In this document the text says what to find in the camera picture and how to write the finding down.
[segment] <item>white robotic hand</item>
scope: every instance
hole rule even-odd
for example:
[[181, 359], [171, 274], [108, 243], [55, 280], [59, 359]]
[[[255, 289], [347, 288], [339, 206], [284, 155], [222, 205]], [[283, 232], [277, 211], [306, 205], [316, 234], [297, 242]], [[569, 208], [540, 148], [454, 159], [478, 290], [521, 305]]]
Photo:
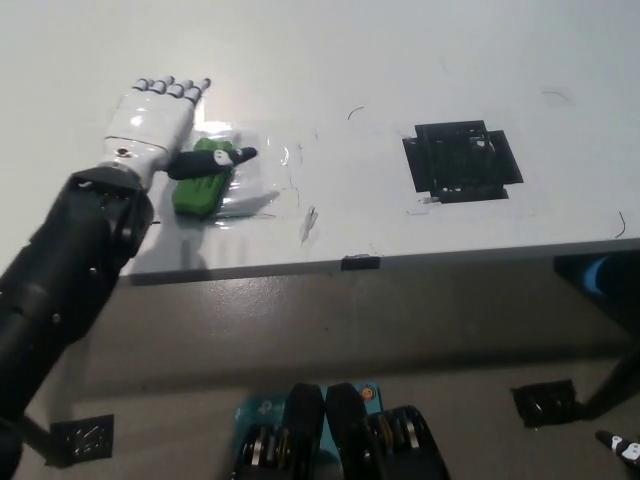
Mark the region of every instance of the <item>white robotic hand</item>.
[[173, 77], [140, 79], [111, 120], [101, 165], [135, 173], [145, 190], [153, 175], [167, 170], [191, 129], [198, 101], [211, 85], [208, 78], [174, 83]]

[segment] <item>green object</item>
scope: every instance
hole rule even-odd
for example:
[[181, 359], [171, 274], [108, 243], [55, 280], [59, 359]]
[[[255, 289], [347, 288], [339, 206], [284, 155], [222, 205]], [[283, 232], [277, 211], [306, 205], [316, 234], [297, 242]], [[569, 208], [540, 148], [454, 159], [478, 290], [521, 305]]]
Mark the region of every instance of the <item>green object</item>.
[[[235, 148], [231, 142], [216, 142], [209, 138], [201, 138], [193, 147], [198, 150], [230, 150]], [[211, 215], [220, 204], [224, 190], [231, 178], [231, 170], [218, 175], [180, 180], [176, 185], [171, 201], [173, 211], [177, 215]]]

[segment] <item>clear plastic wrap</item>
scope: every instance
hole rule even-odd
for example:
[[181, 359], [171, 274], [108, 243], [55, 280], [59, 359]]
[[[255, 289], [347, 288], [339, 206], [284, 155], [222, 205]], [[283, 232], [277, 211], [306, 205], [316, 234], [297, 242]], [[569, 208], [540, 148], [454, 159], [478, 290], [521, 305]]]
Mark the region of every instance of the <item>clear plastic wrap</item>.
[[210, 218], [283, 218], [299, 212], [296, 176], [300, 150], [278, 127], [203, 122], [196, 125], [185, 150], [201, 138], [228, 141], [236, 148], [254, 147], [258, 156], [234, 168], [218, 208]]

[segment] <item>black tape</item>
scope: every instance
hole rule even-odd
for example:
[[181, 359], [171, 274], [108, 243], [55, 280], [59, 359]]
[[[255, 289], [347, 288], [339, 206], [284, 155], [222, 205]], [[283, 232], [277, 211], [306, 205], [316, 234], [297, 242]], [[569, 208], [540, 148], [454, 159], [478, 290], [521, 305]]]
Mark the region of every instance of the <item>black tape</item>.
[[380, 268], [380, 257], [371, 255], [346, 256], [340, 263], [340, 270], [377, 270]]

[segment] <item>robot finger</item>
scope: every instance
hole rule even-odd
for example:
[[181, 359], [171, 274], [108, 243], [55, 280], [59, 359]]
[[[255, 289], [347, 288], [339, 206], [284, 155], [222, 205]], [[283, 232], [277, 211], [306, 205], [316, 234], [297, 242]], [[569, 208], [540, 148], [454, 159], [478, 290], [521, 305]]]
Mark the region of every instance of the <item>robot finger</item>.
[[157, 80], [149, 90], [162, 95], [164, 92], [167, 91], [167, 87], [172, 85], [173, 82], [175, 82], [175, 78], [171, 76], [162, 77], [160, 80]]
[[183, 80], [178, 83], [174, 83], [167, 89], [167, 95], [171, 95], [175, 98], [182, 98], [187, 90], [193, 87], [193, 82], [191, 80]]
[[187, 93], [184, 94], [184, 98], [191, 101], [194, 105], [197, 105], [204, 92], [211, 86], [211, 80], [205, 78], [194, 84]]
[[152, 78], [141, 78], [139, 79], [136, 83], [133, 84], [133, 87], [135, 90], [140, 90], [141, 92], [146, 92], [149, 87], [151, 87], [153, 85], [153, 79]]

